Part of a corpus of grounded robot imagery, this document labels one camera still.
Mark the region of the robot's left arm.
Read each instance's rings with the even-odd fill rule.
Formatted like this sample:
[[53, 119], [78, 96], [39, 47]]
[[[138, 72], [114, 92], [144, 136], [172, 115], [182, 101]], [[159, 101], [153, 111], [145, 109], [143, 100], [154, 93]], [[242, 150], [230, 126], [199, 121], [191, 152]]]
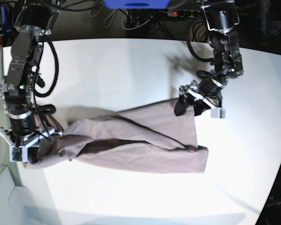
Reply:
[[[203, 15], [189, 22], [185, 40], [191, 55], [200, 62], [214, 66], [214, 71], [198, 70], [196, 76], [200, 82], [192, 80], [189, 85], [180, 86], [174, 114], [184, 115], [187, 108], [192, 106], [195, 116], [210, 110], [213, 118], [223, 119], [225, 110], [221, 91], [229, 78], [235, 79], [244, 73], [236, 30], [239, 16], [233, 0], [199, 0], [198, 3]], [[212, 58], [200, 57], [191, 45], [190, 29], [197, 21], [202, 21], [207, 28], [207, 42], [213, 49]]]

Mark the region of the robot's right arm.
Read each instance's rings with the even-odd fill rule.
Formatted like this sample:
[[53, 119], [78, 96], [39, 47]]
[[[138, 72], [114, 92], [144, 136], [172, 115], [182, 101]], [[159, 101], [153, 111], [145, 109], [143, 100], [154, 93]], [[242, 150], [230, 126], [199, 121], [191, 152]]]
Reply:
[[[11, 45], [12, 59], [7, 75], [0, 84], [3, 110], [10, 123], [8, 130], [0, 127], [0, 137], [9, 146], [11, 162], [37, 162], [40, 141], [49, 141], [51, 135], [59, 133], [46, 118], [56, 112], [55, 106], [36, 103], [36, 97], [51, 95], [59, 75], [57, 53], [46, 35], [51, 17], [56, 15], [54, 7], [47, 6], [46, 1], [27, 0], [14, 25], [17, 36]], [[55, 71], [51, 87], [41, 94], [36, 91], [36, 87], [45, 87], [39, 72], [45, 43], [52, 51]]]

